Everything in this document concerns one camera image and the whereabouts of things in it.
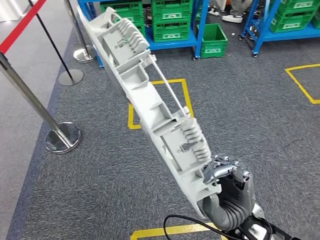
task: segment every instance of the metal stanchion base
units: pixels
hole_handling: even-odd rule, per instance
[[[50,130],[45,137],[45,147],[55,154],[65,154],[75,148],[82,139],[82,132],[77,125],[72,122],[63,122],[59,128],[71,143],[71,147],[66,146],[55,132]]]
[[[70,79],[69,74],[66,71],[64,71],[59,76],[59,83],[63,86],[73,86],[84,78],[84,73],[81,70],[71,69],[69,71],[72,79]]]
[[[88,45],[88,54],[85,54],[84,48],[78,48],[73,53],[73,57],[79,63],[90,63],[97,59],[95,52],[92,46]]]

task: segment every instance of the white floor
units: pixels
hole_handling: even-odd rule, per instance
[[[47,1],[38,14],[63,55],[72,28],[63,0]],[[0,22],[0,43],[17,22]],[[61,65],[36,17],[5,56],[45,107]],[[0,240],[5,240],[42,120],[2,73],[0,85]]]

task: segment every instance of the metal rod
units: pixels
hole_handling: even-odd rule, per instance
[[[48,124],[55,132],[62,142],[68,148],[72,146],[71,142],[63,133],[59,125],[51,116],[38,98],[36,98],[25,82],[23,82],[8,60],[0,52],[0,71],[7,77],[11,84],[17,89],[23,98],[35,109],[45,122]]]
[[[32,0],[28,0],[29,3],[30,4],[30,6],[33,6],[33,3],[32,2]],[[58,51],[58,49],[57,48],[56,44],[54,44],[54,42],[52,40],[51,36],[49,34],[49,32],[47,30],[46,26],[45,26],[44,22],[42,20],[42,18],[37,13],[36,17],[38,18],[38,20],[40,22],[41,26],[42,26],[43,30],[45,30],[45,34],[47,35],[47,37],[50,40],[51,44],[53,46],[53,48],[55,50],[55,52],[57,54],[57,56],[60,58],[60,60],[61,61],[62,65],[63,65],[63,67],[66,69],[66,71],[68,73],[68,75],[69,76],[69,78],[71,79],[72,82],[74,82],[72,76],[71,75],[71,73],[69,72],[69,70],[68,69],[68,67],[66,65],[65,61],[63,60],[63,58],[60,55],[60,53]]]
[[[171,93],[171,95],[175,100],[175,102],[177,104],[177,106],[180,108],[180,110],[181,110],[182,114],[183,114],[183,116],[186,116],[186,114],[185,113],[185,111],[183,110],[183,106],[180,104],[180,102],[177,98],[176,94],[174,94],[174,92],[172,90],[172,88],[170,86],[170,84],[168,83],[168,81],[167,81],[167,79],[165,77],[165,75],[162,72],[162,70],[158,66],[158,64],[153,59],[152,56],[151,56],[150,54],[149,55],[149,57],[151,59],[152,64],[153,64],[153,66],[155,68],[155,70],[158,73],[158,75],[160,75],[160,77],[163,80],[163,82],[165,83],[165,85],[169,90],[169,92]]]
[[[70,1],[69,0],[64,0],[64,5],[66,7],[66,10],[68,11],[71,21],[73,22],[74,28],[75,29],[75,32],[76,32],[76,35],[78,38],[78,41],[82,46],[82,48],[85,50],[85,54],[88,55],[88,49],[87,48],[87,45],[85,42],[84,36],[82,36],[82,33],[80,30],[79,24],[78,24],[78,21],[75,18],[75,15],[72,10],[72,7],[71,6]]]

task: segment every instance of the stanchion post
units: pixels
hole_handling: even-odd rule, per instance
[[[73,53],[73,57],[79,63],[89,63],[89,62],[92,62],[95,60],[97,57],[93,56],[94,54],[94,48],[91,45],[87,45],[86,42],[85,41],[84,36],[80,30],[79,24],[75,18],[75,15],[72,10],[72,7],[71,6],[70,1],[64,0],[64,5],[68,11],[71,21],[73,23],[74,29],[75,30],[75,33],[81,44],[80,48],[75,50]]]
[[[57,154],[64,154],[75,148],[80,142],[82,133],[77,125],[72,122],[57,124],[1,52],[0,72],[2,72],[45,122],[50,126],[51,130],[45,138],[45,146],[48,150]]]
[[[29,4],[30,4],[30,6],[33,7],[33,3],[32,3],[32,0],[28,0],[28,1],[29,1]],[[58,79],[59,83],[61,84],[61,85],[63,85],[63,86],[73,86],[73,85],[75,85],[75,84],[80,82],[81,80],[82,80],[84,78],[84,73],[81,70],[78,70],[78,69],[69,70],[68,67],[66,65],[65,61],[63,60],[63,58],[61,56],[61,54],[57,48],[56,44],[54,44],[52,37],[48,31],[46,26],[45,26],[42,19],[38,13],[35,14],[35,16],[38,18],[38,22],[41,24],[41,26],[43,28],[43,30],[45,32],[47,37],[51,42],[51,44],[53,46],[54,51],[60,58],[62,65],[63,65],[64,69],[66,70],[66,71],[61,73],[61,75],[59,76],[59,79]]]

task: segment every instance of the white sneaker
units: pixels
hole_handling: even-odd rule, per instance
[[[233,15],[226,15],[223,16],[222,20],[226,22],[230,22],[230,23],[236,23],[236,24],[241,24],[242,22],[242,19],[244,19],[242,16],[233,16]]]
[[[219,11],[217,11],[217,9],[215,9],[215,8],[211,8],[210,11],[208,11],[208,12],[208,14],[211,14],[211,15],[214,15],[214,16],[219,16],[220,15],[220,13],[219,13]]]

